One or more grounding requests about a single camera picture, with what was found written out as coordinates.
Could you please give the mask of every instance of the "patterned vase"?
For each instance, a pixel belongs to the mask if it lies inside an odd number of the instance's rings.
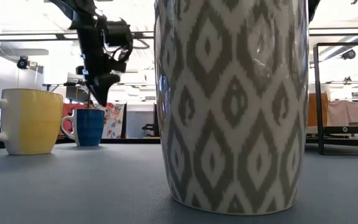
[[[155,15],[172,197],[233,215],[292,207],[308,112],[304,0],[157,0]]]

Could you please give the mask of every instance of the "person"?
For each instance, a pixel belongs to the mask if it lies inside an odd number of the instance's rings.
[[[85,100],[84,105],[85,105],[85,108],[96,109],[92,100],[89,100],[89,107],[88,107],[88,100]]]

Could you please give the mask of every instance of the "desk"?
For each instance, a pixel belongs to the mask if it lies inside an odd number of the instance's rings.
[[[0,149],[0,224],[358,224],[358,157],[306,152],[293,208],[233,217],[174,202],[160,145],[61,144],[52,152],[7,156]]]

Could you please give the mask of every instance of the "yellow mug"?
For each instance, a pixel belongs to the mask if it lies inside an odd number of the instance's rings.
[[[42,90],[6,89],[0,99],[0,141],[10,155],[50,153],[62,119],[62,95]]]

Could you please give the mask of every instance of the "mug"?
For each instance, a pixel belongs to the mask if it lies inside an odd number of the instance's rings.
[[[62,95],[49,91],[3,90],[0,141],[8,154],[50,153],[59,134],[62,105]]]
[[[305,0],[157,0],[155,72],[172,197],[263,215],[294,205],[308,112]]]
[[[68,133],[63,124],[71,121],[73,132]],[[98,146],[104,128],[104,111],[99,109],[74,109],[73,116],[62,119],[61,129],[77,146]]]

